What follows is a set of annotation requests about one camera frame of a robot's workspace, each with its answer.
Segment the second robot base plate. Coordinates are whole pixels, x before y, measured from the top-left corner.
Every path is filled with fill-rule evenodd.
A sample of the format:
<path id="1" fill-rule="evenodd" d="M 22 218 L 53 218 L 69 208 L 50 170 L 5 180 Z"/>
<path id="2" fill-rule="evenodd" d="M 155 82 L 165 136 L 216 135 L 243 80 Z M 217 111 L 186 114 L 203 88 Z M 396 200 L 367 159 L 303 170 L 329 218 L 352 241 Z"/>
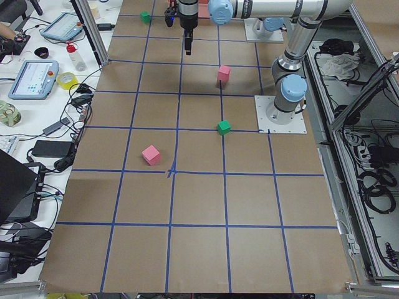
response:
<path id="1" fill-rule="evenodd" d="M 244 21 L 247 42 L 283 43 L 282 17 L 249 18 Z"/>

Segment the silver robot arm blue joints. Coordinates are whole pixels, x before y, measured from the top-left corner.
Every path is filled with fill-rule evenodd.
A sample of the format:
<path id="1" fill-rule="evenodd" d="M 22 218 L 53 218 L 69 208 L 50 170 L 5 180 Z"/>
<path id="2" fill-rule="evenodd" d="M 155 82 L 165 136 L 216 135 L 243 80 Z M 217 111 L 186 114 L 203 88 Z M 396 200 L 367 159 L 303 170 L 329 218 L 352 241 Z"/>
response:
<path id="1" fill-rule="evenodd" d="M 297 24 L 288 45 L 272 66 L 276 85 L 274 106 L 281 112 L 293 112 L 307 91 L 306 81 L 298 74 L 301 62 L 323 21 L 346 11 L 352 1 L 210 1 L 208 10 L 217 25 L 231 19 L 262 17 L 296 18 Z"/>

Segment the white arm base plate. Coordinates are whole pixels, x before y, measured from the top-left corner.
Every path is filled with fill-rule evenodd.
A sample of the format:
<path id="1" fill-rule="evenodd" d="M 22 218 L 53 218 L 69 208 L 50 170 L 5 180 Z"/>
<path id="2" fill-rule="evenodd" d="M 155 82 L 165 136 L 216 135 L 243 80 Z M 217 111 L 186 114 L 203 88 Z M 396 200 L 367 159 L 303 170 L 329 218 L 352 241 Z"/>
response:
<path id="1" fill-rule="evenodd" d="M 275 96 L 256 95 L 255 108 L 258 132 L 306 134 L 305 121 L 298 103 L 293 112 L 281 112 L 274 106 Z"/>

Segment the pink cube near arm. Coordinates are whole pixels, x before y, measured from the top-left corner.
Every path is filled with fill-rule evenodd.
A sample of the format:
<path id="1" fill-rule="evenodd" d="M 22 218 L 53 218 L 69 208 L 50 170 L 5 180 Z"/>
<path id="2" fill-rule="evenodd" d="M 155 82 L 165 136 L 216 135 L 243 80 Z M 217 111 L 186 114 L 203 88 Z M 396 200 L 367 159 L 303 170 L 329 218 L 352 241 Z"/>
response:
<path id="1" fill-rule="evenodd" d="M 217 73 L 217 81 L 221 83 L 227 83 L 229 81 L 231 73 L 231 67 L 227 65 L 221 65 Z"/>

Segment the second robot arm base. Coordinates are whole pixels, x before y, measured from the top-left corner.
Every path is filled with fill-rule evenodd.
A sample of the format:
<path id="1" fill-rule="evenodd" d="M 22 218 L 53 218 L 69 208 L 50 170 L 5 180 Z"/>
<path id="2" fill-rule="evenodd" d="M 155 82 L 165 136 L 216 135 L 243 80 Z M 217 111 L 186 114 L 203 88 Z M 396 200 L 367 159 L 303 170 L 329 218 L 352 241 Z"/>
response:
<path id="1" fill-rule="evenodd" d="M 257 18 L 252 30 L 257 38 L 270 38 L 275 32 L 280 32 L 284 25 L 282 17 Z"/>

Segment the green cube near arm base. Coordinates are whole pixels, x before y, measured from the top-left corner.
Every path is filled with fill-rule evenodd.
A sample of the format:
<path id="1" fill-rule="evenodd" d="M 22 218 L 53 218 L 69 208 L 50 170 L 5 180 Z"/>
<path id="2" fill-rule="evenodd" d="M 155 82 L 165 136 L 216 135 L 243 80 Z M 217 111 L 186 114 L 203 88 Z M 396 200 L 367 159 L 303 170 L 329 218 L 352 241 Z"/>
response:
<path id="1" fill-rule="evenodd" d="M 231 131 L 231 125 L 229 121 L 227 120 L 220 121 L 217 124 L 217 131 L 221 136 L 224 136 L 225 134 L 229 133 Z"/>

